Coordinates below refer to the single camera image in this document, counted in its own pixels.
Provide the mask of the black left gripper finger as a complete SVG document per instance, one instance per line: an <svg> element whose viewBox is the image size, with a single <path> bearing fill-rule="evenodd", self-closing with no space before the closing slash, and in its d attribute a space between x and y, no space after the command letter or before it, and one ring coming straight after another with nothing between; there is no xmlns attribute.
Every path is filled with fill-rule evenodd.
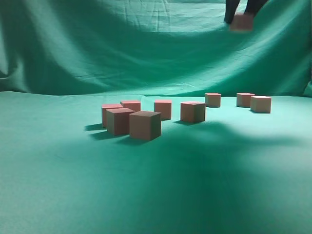
<svg viewBox="0 0 312 234"><path fill-rule="evenodd" d="M237 10L240 0L226 0L225 1L225 16L224 21L227 24L231 24Z"/></svg>

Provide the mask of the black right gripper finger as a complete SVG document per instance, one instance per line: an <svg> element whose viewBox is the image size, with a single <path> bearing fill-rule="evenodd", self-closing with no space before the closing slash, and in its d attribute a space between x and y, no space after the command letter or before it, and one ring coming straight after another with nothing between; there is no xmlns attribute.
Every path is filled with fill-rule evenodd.
<svg viewBox="0 0 312 234"><path fill-rule="evenodd" d="M248 15L257 15L267 1L268 0L248 0L244 13Z"/></svg>

